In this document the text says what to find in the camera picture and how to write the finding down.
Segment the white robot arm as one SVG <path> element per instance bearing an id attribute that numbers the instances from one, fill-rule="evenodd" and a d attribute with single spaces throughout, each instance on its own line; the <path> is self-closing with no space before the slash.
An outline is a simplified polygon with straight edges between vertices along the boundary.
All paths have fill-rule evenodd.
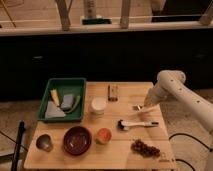
<path id="1" fill-rule="evenodd" d="M 197 118 L 213 137 L 213 104 L 184 85 L 186 75 L 180 70 L 162 70 L 157 74 L 156 84 L 148 90 L 143 106 L 153 107 L 173 95 Z"/>

